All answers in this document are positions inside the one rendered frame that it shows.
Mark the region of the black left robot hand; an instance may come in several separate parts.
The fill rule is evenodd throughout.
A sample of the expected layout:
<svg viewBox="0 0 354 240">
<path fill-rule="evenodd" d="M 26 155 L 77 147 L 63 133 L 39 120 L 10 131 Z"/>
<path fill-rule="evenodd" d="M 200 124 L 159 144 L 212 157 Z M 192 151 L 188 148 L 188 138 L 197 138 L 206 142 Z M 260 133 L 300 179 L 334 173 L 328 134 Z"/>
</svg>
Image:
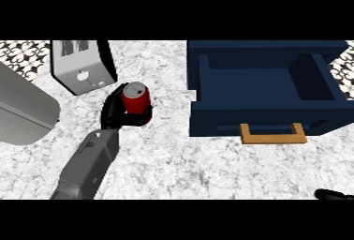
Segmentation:
<svg viewBox="0 0 354 240">
<path fill-rule="evenodd" d="M 122 83 L 107 96 L 100 111 L 100 128 L 119 129 L 122 126 L 141 127 L 151 118 L 151 104 L 142 113 L 128 113 L 122 104 L 122 89 L 129 82 Z"/>
</svg>

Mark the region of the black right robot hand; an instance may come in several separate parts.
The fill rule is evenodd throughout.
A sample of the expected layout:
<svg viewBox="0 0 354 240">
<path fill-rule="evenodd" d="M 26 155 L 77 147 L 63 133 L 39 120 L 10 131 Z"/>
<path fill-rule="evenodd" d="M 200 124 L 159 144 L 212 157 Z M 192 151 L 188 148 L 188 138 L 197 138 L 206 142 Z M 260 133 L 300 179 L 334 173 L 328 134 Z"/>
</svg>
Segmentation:
<svg viewBox="0 0 354 240">
<path fill-rule="evenodd" d="M 316 189 L 313 196 L 318 200 L 354 200 L 354 195 L 343 195 L 340 192 L 328 189 Z"/>
</svg>

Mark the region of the red soda can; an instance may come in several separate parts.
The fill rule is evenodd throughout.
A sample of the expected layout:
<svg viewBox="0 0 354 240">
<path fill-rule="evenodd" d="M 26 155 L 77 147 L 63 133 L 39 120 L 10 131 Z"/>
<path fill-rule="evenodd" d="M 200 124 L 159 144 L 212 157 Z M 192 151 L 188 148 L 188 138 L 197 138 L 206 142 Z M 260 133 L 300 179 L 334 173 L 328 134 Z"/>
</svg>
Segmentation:
<svg viewBox="0 0 354 240">
<path fill-rule="evenodd" d="M 147 87 L 141 82 L 131 82 L 122 89 L 122 104 L 128 113 L 139 114 L 150 105 Z"/>
</svg>

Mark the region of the navy blue drawer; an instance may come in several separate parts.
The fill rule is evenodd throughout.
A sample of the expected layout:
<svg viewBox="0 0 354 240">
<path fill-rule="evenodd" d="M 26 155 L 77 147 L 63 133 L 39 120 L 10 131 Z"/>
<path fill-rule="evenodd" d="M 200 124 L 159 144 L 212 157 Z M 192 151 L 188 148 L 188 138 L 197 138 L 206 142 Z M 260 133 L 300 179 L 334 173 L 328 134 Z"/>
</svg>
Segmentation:
<svg viewBox="0 0 354 240">
<path fill-rule="evenodd" d="M 188 135 L 284 134 L 299 123 L 318 136 L 354 123 L 354 101 L 343 97 L 318 54 L 297 56 L 288 67 L 212 69 L 198 57 L 197 99 L 190 103 Z"/>
</svg>

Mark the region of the silver toaster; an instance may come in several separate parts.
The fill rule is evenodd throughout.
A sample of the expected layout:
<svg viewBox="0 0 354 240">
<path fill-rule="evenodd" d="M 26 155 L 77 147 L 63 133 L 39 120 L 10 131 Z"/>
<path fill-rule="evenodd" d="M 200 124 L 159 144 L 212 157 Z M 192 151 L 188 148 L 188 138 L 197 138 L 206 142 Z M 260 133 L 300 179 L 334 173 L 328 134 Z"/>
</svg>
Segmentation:
<svg viewBox="0 0 354 240">
<path fill-rule="evenodd" d="M 51 40 L 49 47 L 52 78 L 74 96 L 117 81 L 105 40 Z"/>
</svg>

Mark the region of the grey rounded appliance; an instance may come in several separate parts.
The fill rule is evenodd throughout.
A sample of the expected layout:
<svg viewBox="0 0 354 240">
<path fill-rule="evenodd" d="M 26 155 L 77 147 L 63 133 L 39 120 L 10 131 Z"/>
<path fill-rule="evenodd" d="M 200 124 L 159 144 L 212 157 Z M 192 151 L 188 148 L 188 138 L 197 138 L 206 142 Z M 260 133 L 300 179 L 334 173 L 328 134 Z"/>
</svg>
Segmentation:
<svg viewBox="0 0 354 240">
<path fill-rule="evenodd" d="M 58 120 L 55 99 L 0 62 L 0 142 L 26 145 Z"/>
</svg>

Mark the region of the navy blue cabinet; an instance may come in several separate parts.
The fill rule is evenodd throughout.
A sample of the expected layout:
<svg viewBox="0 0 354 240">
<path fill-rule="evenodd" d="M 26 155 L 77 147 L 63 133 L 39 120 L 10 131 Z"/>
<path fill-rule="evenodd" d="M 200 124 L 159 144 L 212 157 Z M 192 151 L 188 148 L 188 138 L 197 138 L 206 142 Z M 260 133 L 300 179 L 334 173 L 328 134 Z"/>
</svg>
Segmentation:
<svg viewBox="0 0 354 240">
<path fill-rule="evenodd" d="M 343 40 L 188 40 L 187 89 L 198 88 L 195 75 L 201 55 L 215 69 L 287 68 L 302 54 L 318 54 L 328 65 L 346 48 Z"/>
</svg>

